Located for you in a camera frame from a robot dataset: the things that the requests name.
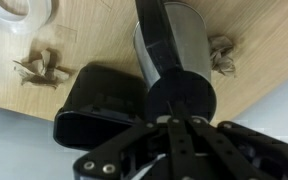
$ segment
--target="wooden board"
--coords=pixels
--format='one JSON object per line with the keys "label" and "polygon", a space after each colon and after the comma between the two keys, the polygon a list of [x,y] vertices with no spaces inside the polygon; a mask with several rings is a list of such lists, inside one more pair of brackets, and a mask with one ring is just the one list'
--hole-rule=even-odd
{"label": "wooden board", "polygon": [[[27,12],[26,0],[0,0],[9,11]],[[236,44],[236,78],[213,73],[218,96],[214,122],[230,120],[288,78],[288,1],[185,0],[204,17],[208,34]],[[55,12],[30,35],[0,30],[0,107],[53,120],[77,73],[56,90],[21,86],[12,60],[57,49],[61,65],[78,71],[97,62],[141,76],[133,49],[137,22],[133,0],[55,0]]]}

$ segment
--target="torn paper scrap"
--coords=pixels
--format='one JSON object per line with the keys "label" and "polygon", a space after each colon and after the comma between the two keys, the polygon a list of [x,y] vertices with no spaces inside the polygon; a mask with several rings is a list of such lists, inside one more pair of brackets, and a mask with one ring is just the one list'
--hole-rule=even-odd
{"label": "torn paper scrap", "polygon": [[51,52],[44,50],[41,55],[42,59],[30,60],[30,62],[14,61],[14,70],[21,76],[22,85],[30,83],[57,88],[59,84],[70,78],[69,73],[57,68],[57,63],[52,63],[53,67],[50,66],[50,61],[56,62],[56,59],[51,59]]}
{"label": "torn paper scrap", "polygon": [[234,61],[230,58],[233,51],[233,43],[226,36],[215,36],[209,38],[212,70],[224,76],[235,76],[236,68]]}

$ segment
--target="silver cylinder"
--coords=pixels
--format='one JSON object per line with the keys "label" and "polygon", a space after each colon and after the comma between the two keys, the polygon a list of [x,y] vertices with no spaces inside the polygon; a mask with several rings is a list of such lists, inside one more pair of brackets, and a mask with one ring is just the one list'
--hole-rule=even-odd
{"label": "silver cylinder", "polygon": [[[183,69],[198,73],[211,82],[209,44],[203,18],[183,3],[166,3],[165,8]],[[139,26],[135,28],[134,47],[146,84],[151,88],[160,76],[146,51]]]}

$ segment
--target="plywood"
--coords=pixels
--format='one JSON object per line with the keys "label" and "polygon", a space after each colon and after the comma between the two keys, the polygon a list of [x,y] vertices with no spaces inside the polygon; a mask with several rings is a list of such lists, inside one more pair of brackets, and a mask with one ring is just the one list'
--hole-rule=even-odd
{"label": "plywood", "polygon": [[[0,0],[25,14],[25,0]],[[213,73],[218,96],[214,121],[229,120],[288,78],[288,1],[185,0],[204,17],[209,35],[225,34],[236,44],[236,78]],[[0,107],[53,120],[74,83],[54,90],[21,86],[12,60],[47,47],[61,65],[78,71],[89,62],[140,76],[132,44],[137,17],[133,0],[55,0],[50,22],[30,35],[0,30]]]}

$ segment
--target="clear plastic tape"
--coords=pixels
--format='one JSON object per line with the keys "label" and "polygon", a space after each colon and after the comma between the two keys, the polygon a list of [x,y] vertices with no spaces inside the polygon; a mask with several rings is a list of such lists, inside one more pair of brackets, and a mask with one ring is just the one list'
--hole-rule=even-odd
{"label": "clear plastic tape", "polygon": [[28,13],[25,16],[12,14],[0,6],[0,29],[28,34],[38,30],[49,19],[52,0],[27,0]]}

